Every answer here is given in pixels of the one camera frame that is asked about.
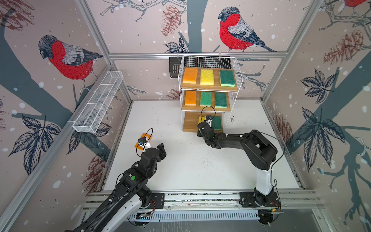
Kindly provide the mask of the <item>yellow sponge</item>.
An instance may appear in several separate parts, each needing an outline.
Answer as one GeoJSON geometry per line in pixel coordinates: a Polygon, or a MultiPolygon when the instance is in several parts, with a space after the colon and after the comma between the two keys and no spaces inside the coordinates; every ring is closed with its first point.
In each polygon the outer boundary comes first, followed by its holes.
{"type": "Polygon", "coordinates": [[[201,69],[200,85],[214,85],[214,71],[212,69],[201,69]]]}
{"type": "Polygon", "coordinates": [[[202,123],[202,122],[204,122],[204,121],[205,121],[205,117],[200,116],[200,117],[198,118],[198,123],[199,123],[199,124],[202,123]]]}

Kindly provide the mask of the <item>dark green sponge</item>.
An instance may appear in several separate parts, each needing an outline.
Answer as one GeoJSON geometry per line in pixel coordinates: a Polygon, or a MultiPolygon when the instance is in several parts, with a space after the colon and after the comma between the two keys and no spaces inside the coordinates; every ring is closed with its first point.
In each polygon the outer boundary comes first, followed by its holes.
{"type": "Polygon", "coordinates": [[[215,116],[212,119],[212,128],[216,131],[223,131],[222,118],[215,116]]]}
{"type": "Polygon", "coordinates": [[[215,107],[226,109],[227,108],[227,96],[226,93],[216,92],[215,93],[215,107]]]}

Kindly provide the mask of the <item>light green sponge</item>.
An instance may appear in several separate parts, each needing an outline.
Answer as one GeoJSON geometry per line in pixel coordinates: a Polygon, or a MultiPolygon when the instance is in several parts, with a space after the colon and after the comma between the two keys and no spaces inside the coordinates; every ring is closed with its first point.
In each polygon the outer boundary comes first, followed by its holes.
{"type": "Polygon", "coordinates": [[[206,107],[212,105],[212,93],[208,91],[202,91],[200,97],[200,106],[206,107]]]}

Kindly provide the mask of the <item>orange sponge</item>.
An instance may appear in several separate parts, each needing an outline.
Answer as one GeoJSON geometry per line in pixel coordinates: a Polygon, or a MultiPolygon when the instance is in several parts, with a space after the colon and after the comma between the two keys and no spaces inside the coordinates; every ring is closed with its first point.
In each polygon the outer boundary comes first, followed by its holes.
{"type": "Polygon", "coordinates": [[[183,75],[183,83],[185,84],[196,84],[197,80],[197,68],[186,67],[183,75]]]}
{"type": "Polygon", "coordinates": [[[139,149],[141,151],[146,150],[147,148],[150,148],[150,140],[152,138],[152,135],[143,133],[142,136],[137,140],[136,145],[134,146],[136,149],[139,149]]]}
{"type": "Polygon", "coordinates": [[[197,91],[187,90],[185,92],[185,106],[196,106],[197,91]]]}

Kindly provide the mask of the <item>dark green sponge front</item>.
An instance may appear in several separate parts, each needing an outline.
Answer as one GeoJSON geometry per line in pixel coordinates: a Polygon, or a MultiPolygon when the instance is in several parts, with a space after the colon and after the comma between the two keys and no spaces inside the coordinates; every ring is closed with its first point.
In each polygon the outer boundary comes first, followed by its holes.
{"type": "Polygon", "coordinates": [[[226,93],[216,92],[215,93],[215,107],[226,109],[227,108],[227,96],[226,93]]]}

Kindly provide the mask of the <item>dark green sponge carried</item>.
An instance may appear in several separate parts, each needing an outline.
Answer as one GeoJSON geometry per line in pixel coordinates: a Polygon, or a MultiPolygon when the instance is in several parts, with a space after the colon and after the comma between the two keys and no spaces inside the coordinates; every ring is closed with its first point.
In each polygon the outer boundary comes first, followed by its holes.
{"type": "Polygon", "coordinates": [[[235,87],[235,78],[232,70],[221,70],[220,75],[220,86],[222,87],[235,87]]]}

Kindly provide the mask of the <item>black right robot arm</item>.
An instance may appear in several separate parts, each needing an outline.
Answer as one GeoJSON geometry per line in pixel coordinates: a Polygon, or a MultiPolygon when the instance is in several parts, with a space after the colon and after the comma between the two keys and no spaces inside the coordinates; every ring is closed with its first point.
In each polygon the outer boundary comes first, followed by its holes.
{"type": "Polygon", "coordinates": [[[252,130],[243,134],[216,133],[207,122],[198,124],[198,136],[216,149],[235,148],[243,150],[257,169],[254,198],[258,206],[265,206],[274,198],[271,167],[276,161],[277,148],[261,132],[252,130]]]}

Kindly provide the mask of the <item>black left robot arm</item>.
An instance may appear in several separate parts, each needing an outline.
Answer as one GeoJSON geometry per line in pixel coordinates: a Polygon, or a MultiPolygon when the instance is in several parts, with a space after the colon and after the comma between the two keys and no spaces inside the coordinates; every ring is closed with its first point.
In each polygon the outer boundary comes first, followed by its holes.
{"type": "Polygon", "coordinates": [[[146,149],[141,159],[123,173],[107,199],[74,231],[113,232],[135,211],[149,206],[152,190],[146,184],[156,173],[157,163],[166,156],[162,143],[146,149]]]}

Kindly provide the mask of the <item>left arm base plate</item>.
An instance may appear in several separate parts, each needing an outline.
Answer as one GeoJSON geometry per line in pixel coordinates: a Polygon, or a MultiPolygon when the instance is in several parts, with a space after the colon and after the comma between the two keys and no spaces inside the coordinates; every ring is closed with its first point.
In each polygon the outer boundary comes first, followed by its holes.
{"type": "Polygon", "coordinates": [[[152,193],[144,198],[142,201],[142,206],[140,209],[153,210],[153,209],[163,209],[165,202],[164,193],[152,193]]]}

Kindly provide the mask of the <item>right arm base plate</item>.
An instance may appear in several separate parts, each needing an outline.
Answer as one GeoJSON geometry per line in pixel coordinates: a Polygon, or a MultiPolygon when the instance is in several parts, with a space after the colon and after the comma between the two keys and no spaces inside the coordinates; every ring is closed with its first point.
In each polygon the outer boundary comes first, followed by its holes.
{"type": "Polygon", "coordinates": [[[272,190],[268,195],[263,195],[258,191],[240,192],[239,204],[244,208],[270,207],[279,208],[281,206],[277,193],[272,190]]]}

